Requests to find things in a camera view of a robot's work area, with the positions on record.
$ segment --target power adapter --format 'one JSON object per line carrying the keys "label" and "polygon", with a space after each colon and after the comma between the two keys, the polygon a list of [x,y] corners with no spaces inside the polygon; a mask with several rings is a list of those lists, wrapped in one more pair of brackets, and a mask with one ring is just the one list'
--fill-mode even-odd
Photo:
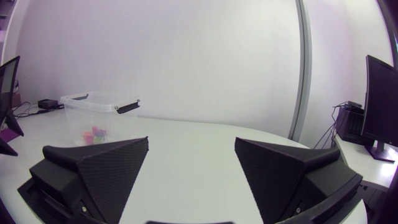
{"label": "power adapter", "polygon": [[58,101],[57,100],[49,100],[49,99],[39,100],[37,102],[37,106],[39,108],[42,108],[45,110],[51,110],[51,109],[55,109],[58,106]]}

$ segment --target monitor stand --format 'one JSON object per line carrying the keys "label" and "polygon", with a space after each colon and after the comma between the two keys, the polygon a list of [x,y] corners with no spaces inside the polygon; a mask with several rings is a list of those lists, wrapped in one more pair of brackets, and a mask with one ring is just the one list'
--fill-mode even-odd
{"label": "monitor stand", "polygon": [[376,160],[395,162],[396,159],[398,159],[398,153],[391,148],[384,149],[384,142],[381,141],[377,141],[377,147],[365,146],[365,149],[368,150],[373,159]]}
{"label": "monitor stand", "polygon": [[[4,119],[9,129],[13,130],[16,134],[19,134],[21,136],[24,135],[11,109],[7,109]],[[13,150],[12,147],[9,146],[7,142],[2,138],[0,138],[0,154],[18,156],[18,153]]]}

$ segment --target black cable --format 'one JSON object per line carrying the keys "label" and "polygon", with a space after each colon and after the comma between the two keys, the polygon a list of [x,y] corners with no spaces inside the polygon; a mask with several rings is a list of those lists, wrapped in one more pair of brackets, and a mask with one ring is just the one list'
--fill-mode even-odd
{"label": "black cable", "polygon": [[[347,102],[348,102],[348,101],[344,101],[344,102],[342,102],[342,103],[340,103],[340,104],[338,104],[338,105],[336,105],[336,106],[333,106],[334,109],[333,109],[333,113],[331,114],[331,117],[333,118],[334,123],[327,129],[327,131],[325,131],[325,133],[323,134],[323,136],[319,139],[319,141],[317,142],[317,144],[313,147],[314,149],[318,146],[318,144],[322,141],[323,137],[325,137],[325,135],[327,134],[327,132],[328,132],[332,127],[333,127],[332,130],[333,130],[333,134],[334,134],[336,122],[337,122],[337,119],[338,119],[340,116],[338,116],[337,119],[335,119],[334,116],[333,116],[333,114],[335,113],[337,107],[344,107],[343,104],[345,104],[345,103],[347,103]],[[325,143],[324,143],[323,146],[325,146],[325,144],[326,144],[326,142],[328,141],[330,135],[331,135],[331,133],[330,133],[329,136],[326,138],[326,141],[325,141]]]}
{"label": "black cable", "polygon": [[28,101],[25,101],[25,102],[21,103],[21,105],[17,106],[17,108],[13,109],[12,112],[15,112],[16,110],[18,110],[18,108],[20,108],[20,107],[21,107],[22,105],[24,105],[25,103],[28,103],[29,106],[30,106],[30,103],[29,103]]}
{"label": "black cable", "polygon": [[323,143],[323,146],[322,146],[321,149],[323,149],[323,148],[325,147],[326,142],[328,142],[328,139],[329,139],[329,137],[330,137],[330,135],[331,135],[331,132],[332,132],[333,128],[330,130],[329,135],[328,135],[328,137],[326,138],[325,143]]}
{"label": "black cable", "polygon": [[36,113],[29,113],[29,111],[31,110],[32,108],[28,108],[27,110],[28,110],[28,113],[25,113],[25,111],[23,112],[23,113],[20,113],[20,114],[18,114],[18,115],[15,115],[15,117],[17,117],[17,118],[26,118],[26,117],[28,117],[28,116],[32,116],[32,115],[37,115],[37,114],[42,114],[42,113],[48,113],[48,112],[51,112],[51,111],[55,111],[55,110],[60,110],[60,109],[64,109],[64,105],[63,104],[61,104],[61,105],[57,105],[56,107],[54,107],[54,108],[52,108],[52,109],[49,109],[49,110],[38,110],[38,112],[36,112]]}
{"label": "black cable", "polygon": [[313,147],[314,149],[316,148],[316,146],[321,142],[321,140],[323,139],[323,137],[325,137],[326,133],[331,129],[331,127],[333,127],[333,125],[335,125],[334,123],[327,129],[327,131],[325,131],[325,133],[323,134],[323,136],[321,137],[321,139],[319,139],[319,141],[317,142],[317,144]]}

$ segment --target container lid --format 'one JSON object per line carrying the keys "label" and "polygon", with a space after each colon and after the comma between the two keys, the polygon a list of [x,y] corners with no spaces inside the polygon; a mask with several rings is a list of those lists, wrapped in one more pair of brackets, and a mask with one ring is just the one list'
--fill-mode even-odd
{"label": "container lid", "polygon": [[90,91],[63,96],[61,97],[60,102],[67,106],[74,106],[99,112],[118,111],[118,113],[121,113],[121,108],[130,108],[123,110],[122,113],[125,113],[139,107],[138,102],[140,102],[140,100],[137,97],[132,97],[130,95]]}

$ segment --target monitor base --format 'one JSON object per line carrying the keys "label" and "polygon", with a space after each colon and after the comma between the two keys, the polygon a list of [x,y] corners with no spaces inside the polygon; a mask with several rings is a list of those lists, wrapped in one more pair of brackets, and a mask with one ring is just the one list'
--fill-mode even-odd
{"label": "monitor base", "polygon": [[379,151],[376,147],[365,146],[365,149],[375,160],[395,162],[398,159],[398,153],[391,148]]}

